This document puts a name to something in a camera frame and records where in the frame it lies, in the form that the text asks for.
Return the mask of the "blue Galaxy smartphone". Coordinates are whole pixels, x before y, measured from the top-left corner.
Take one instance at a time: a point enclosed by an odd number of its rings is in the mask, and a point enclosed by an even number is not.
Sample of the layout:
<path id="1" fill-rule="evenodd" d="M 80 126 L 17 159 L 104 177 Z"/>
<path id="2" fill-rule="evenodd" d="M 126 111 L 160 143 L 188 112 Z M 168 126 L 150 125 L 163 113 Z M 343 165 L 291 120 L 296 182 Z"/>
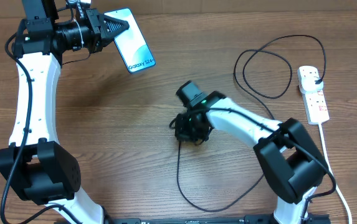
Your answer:
<path id="1" fill-rule="evenodd" d="M 106 16 L 127 21 L 129 28 L 115 37 L 115 45 L 130 73 L 156 65 L 156 60 L 146 43 L 143 34 L 129 8 L 123 8 L 105 13 Z"/>

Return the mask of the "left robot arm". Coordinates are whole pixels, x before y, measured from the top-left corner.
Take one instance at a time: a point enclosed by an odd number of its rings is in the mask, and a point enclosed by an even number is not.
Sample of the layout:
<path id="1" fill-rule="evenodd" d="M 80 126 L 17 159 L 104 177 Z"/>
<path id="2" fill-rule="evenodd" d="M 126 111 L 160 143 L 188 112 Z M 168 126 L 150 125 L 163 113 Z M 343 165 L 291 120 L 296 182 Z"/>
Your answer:
<path id="1" fill-rule="evenodd" d="M 111 223 L 105 208 L 82 188 L 76 158 L 59 143 L 56 93 L 64 52 L 100 52 L 130 25 L 99 13 L 90 1 L 67 1 L 70 19 L 64 22 L 53 1 L 22 5 L 26 16 L 4 46 L 17 65 L 19 92 L 9 145 L 0 149 L 0 173 L 6 180 L 0 209 L 5 211 L 13 191 L 43 212 L 56 210 L 68 223 Z"/>

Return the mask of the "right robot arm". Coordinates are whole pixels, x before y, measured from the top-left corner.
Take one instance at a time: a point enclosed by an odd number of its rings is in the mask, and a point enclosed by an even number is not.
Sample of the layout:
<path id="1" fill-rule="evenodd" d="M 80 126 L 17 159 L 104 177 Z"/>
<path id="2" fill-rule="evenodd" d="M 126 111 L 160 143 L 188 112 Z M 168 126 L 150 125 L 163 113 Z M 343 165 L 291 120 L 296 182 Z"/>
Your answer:
<path id="1" fill-rule="evenodd" d="M 317 187 L 330 173 L 320 150 L 296 119 L 263 118 L 214 91 L 207 94 L 188 81 L 176 92 L 187 109 L 172 120 L 179 142 L 201 144 L 213 129 L 252 147 L 270 188 L 277 195 L 271 214 L 246 215 L 244 223 L 330 223 L 328 215 L 308 212 Z"/>

